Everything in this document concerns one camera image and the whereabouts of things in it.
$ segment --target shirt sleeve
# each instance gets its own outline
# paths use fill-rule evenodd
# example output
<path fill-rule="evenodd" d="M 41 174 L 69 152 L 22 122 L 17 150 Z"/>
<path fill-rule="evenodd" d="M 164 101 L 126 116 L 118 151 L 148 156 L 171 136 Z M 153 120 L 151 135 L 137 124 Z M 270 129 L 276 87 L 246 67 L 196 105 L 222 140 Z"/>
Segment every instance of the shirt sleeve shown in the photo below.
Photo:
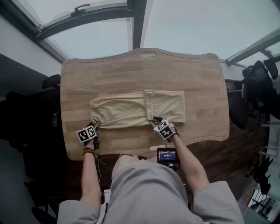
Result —
<path fill-rule="evenodd" d="M 99 211 L 81 201 L 67 200 L 59 205 L 58 224 L 95 224 Z"/>
<path fill-rule="evenodd" d="M 219 181 L 198 191 L 193 199 L 193 213 L 211 224 L 244 224 L 239 206 L 228 184 Z"/>

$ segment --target folded garment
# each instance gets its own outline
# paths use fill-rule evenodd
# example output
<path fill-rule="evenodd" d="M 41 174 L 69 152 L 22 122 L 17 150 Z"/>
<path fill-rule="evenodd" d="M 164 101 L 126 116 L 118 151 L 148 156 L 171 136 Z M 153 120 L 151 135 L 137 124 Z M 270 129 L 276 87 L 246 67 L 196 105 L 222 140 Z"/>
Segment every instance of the folded garment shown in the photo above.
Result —
<path fill-rule="evenodd" d="M 101 128 L 127 128 L 150 124 L 154 116 L 184 123 L 184 91 L 152 91 L 97 98 L 90 102 L 91 121 Z"/>

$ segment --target person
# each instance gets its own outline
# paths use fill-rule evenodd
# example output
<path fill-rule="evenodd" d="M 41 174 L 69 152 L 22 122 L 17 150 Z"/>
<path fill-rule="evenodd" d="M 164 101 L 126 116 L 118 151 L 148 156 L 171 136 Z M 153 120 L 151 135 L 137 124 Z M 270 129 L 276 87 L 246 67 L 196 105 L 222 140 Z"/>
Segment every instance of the person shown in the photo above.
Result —
<path fill-rule="evenodd" d="M 206 172 L 179 135 L 171 140 L 193 194 L 192 212 L 183 182 L 157 158 L 118 158 L 110 187 L 111 198 L 104 224 L 243 224 L 243 217 L 225 181 L 209 183 Z M 101 208 L 101 190 L 95 166 L 93 141 L 86 144 L 80 201 L 59 205 L 58 224 L 95 224 Z"/>

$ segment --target white strap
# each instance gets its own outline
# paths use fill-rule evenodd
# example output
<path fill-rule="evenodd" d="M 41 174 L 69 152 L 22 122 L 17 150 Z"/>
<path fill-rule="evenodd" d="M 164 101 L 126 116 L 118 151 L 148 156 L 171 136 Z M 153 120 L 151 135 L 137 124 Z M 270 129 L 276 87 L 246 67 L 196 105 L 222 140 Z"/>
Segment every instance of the white strap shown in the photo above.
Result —
<path fill-rule="evenodd" d="M 107 208 L 107 204 L 110 200 L 110 196 L 111 196 L 111 190 L 104 190 L 104 203 L 101 205 L 100 215 L 99 215 L 99 218 L 98 218 L 96 224 L 101 224 L 102 223 L 102 221 L 104 219 L 104 216 L 105 216 L 105 213 L 107 212 L 106 208 Z"/>

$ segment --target wooden table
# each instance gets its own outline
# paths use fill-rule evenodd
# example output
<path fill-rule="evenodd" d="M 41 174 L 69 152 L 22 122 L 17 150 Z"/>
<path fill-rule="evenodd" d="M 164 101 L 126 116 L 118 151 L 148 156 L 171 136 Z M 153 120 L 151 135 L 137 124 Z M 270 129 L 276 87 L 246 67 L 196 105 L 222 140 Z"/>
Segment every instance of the wooden table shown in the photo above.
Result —
<path fill-rule="evenodd" d="M 91 118 L 95 98 L 151 90 L 185 92 L 185 124 L 177 125 L 186 145 L 229 136 L 228 98 L 220 60 L 215 54 L 183 55 L 156 48 L 100 59 L 71 59 L 61 74 L 61 116 L 67 155 L 83 159 L 76 131 Z M 155 156 L 151 146 L 166 144 L 151 126 L 100 129 L 104 154 Z"/>

